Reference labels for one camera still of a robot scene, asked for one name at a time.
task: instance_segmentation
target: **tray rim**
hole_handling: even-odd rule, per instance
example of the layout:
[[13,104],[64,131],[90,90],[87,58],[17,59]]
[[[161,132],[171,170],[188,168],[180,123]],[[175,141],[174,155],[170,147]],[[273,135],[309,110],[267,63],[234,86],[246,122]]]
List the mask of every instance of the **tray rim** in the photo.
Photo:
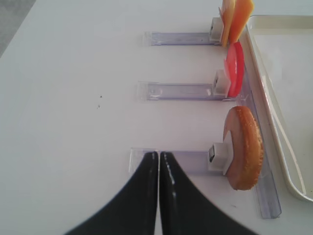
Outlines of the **tray rim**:
[[[270,27],[262,27],[263,29],[274,29],[274,28],[279,28],[279,29],[284,29],[284,27],[277,27],[277,24],[280,24],[281,21],[283,20],[290,20],[291,22],[293,22],[291,27],[286,27],[286,28],[298,28],[298,29],[313,29],[313,16],[300,16],[300,15],[253,15],[249,18],[247,24],[246,24],[246,38],[249,44],[249,49],[251,52],[251,56],[252,56],[252,60],[253,60],[253,64],[254,64],[254,70],[256,71],[256,75],[258,77],[258,81],[260,84],[260,88],[261,88],[261,92],[262,92],[262,96],[263,96],[263,100],[265,102],[265,107],[266,107],[266,111],[267,111],[267,116],[268,119],[270,121],[270,126],[272,129],[272,133],[273,133],[273,137],[275,140],[275,145],[276,145],[276,149],[278,150],[278,156],[280,159],[280,163],[283,169],[283,173],[284,173],[284,178],[285,178],[285,182],[287,184],[287,187],[289,189],[289,191],[296,196],[297,198],[301,199],[301,200],[305,200],[305,201],[310,201],[313,202],[313,198],[308,197],[307,195],[303,194],[300,190],[298,190],[298,188],[294,185],[291,176],[289,174],[289,169],[288,169],[288,164],[285,158],[285,154],[283,151],[283,147],[281,144],[281,140],[278,134],[278,130],[277,130],[277,126],[276,126],[276,121],[274,119],[274,116],[272,114],[272,112],[270,111],[270,106],[269,106],[269,99],[268,97],[270,96],[265,89],[265,84],[262,80],[262,76],[264,75],[264,71],[262,71],[261,66],[258,64],[257,62],[257,56],[256,56],[256,52],[255,52],[255,46],[254,44],[254,39],[253,39],[253,33],[251,32],[252,30],[256,29],[257,27],[256,25],[256,20],[269,20],[271,19],[271,25]],[[308,24],[303,24],[302,27],[295,27],[297,25],[297,21],[295,20],[311,20],[309,21],[309,25]]]

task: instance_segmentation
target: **white tray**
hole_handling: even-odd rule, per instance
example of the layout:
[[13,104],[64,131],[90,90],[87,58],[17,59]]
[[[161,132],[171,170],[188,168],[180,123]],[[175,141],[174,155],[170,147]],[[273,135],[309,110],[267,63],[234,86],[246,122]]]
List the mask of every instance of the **white tray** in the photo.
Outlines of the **white tray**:
[[252,16],[247,35],[287,185],[313,201],[313,16]]

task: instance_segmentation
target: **white tabletop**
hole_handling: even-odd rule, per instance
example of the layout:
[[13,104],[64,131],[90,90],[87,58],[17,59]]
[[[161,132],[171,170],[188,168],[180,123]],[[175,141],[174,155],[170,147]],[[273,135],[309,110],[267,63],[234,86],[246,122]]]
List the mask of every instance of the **white tabletop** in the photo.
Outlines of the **white tabletop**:
[[[0,234],[63,234],[129,179],[131,147],[207,150],[233,104],[140,102],[139,80],[207,83],[221,47],[144,47],[144,31],[208,31],[218,0],[37,0],[0,58]],[[312,1],[256,0],[254,14],[313,14]],[[260,94],[255,91],[257,100]],[[262,103],[258,104],[262,112]],[[193,177],[217,206],[260,234],[308,234],[313,204],[285,186],[265,118],[282,206],[262,220],[251,192]],[[159,218],[156,234],[161,234]]]

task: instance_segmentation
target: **clear plastic holder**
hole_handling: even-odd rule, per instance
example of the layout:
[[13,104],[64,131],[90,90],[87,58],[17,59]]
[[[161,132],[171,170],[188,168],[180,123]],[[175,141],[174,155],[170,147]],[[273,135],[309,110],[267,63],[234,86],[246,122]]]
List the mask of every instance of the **clear plastic holder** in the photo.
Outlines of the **clear plastic holder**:
[[213,93],[212,84],[179,84],[138,82],[137,95],[142,100],[215,100],[235,101],[237,98]]
[[[212,95],[212,85],[209,84],[160,84],[160,83],[140,83],[138,86],[141,98],[147,100],[231,100],[236,101],[237,105],[244,105],[250,108],[258,124],[259,119],[256,112],[252,92],[250,89],[247,72],[245,71],[244,82],[240,94],[236,98],[228,99]],[[132,173],[140,163],[145,152],[155,151],[155,149],[137,149],[131,150],[130,173]],[[186,173],[191,174],[216,174],[208,171],[208,151],[172,151],[177,158],[178,163]],[[259,208],[263,219],[278,218],[281,214],[281,206],[273,178],[269,167],[268,156],[264,151],[263,165],[258,183],[255,186]]]
[[146,46],[220,46],[219,41],[210,40],[210,33],[163,33],[145,32],[143,44]]
[[224,30],[221,17],[212,19],[210,32],[207,33],[162,33],[145,32],[143,44],[146,46],[220,46]]

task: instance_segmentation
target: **gray floor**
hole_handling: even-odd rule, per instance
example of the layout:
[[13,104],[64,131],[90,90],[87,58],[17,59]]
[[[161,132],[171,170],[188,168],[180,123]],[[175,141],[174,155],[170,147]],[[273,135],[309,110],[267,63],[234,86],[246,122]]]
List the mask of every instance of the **gray floor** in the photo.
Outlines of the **gray floor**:
[[36,0],[0,0],[0,57]]

